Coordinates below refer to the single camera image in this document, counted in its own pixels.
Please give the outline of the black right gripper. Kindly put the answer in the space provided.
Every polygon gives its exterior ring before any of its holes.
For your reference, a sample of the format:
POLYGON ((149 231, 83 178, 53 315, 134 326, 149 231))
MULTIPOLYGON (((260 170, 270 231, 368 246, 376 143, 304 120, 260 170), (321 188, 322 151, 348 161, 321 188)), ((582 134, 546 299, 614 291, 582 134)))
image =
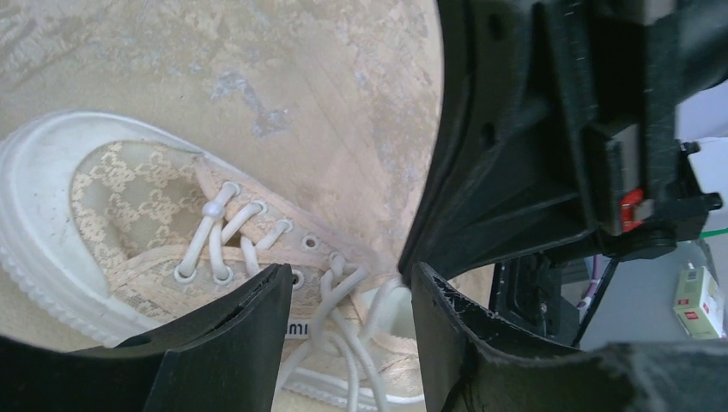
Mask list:
POLYGON ((677 108, 727 79, 724 1, 440 1, 441 117, 398 268, 452 278, 546 251, 652 259, 722 196, 677 108))

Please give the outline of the beige canvas sneaker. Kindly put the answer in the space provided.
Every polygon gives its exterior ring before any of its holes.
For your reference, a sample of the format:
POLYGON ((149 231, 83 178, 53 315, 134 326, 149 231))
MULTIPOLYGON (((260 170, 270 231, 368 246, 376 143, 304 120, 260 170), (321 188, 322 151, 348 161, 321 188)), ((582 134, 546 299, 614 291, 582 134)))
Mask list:
MULTIPOLYGON (((111 347, 226 292, 174 280, 201 219, 201 183, 253 177, 164 130, 104 112, 56 112, 1 143, 1 265, 28 298, 111 347)), ((347 239, 387 257, 315 215, 347 239)))

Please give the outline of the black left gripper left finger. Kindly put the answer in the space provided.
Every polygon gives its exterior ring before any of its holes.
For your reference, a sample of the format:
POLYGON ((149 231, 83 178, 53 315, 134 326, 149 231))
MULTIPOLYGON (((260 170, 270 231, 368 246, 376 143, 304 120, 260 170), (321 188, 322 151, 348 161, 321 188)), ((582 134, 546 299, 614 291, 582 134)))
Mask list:
POLYGON ((292 270, 274 264, 231 293, 114 348, 60 353, 1 341, 4 411, 268 411, 292 270))

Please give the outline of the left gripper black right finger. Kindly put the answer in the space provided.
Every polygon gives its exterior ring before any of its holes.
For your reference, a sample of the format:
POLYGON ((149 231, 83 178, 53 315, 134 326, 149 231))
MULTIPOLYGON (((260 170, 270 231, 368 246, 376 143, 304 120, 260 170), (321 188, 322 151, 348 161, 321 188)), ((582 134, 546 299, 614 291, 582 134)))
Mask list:
POLYGON ((721 341, 618 343, 591 352, 508 323, 414 267, 412 306, 429 411, 724 411, 721 341))

